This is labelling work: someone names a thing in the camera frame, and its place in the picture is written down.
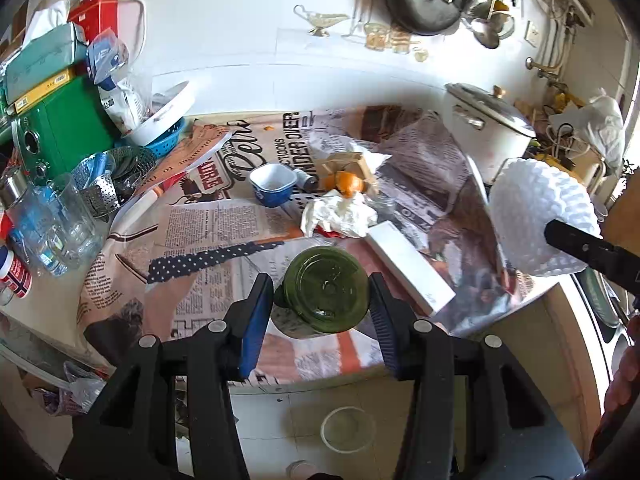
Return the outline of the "operator hand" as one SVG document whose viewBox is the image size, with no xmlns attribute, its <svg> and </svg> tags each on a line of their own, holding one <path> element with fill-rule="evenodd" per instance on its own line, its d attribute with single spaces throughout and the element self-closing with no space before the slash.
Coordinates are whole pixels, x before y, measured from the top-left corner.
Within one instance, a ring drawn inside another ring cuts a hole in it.
<svg viewBox="0 0 640 480">
<path fill-rule="evenodd" d="M 631 318 L 627 333 L 634 341 L 614 374 L 604 400 L 604 413 L 591 442 L 589 459 L 595 460 L 608 446 L 639 395 L 639 315 Z"/>
</svg>

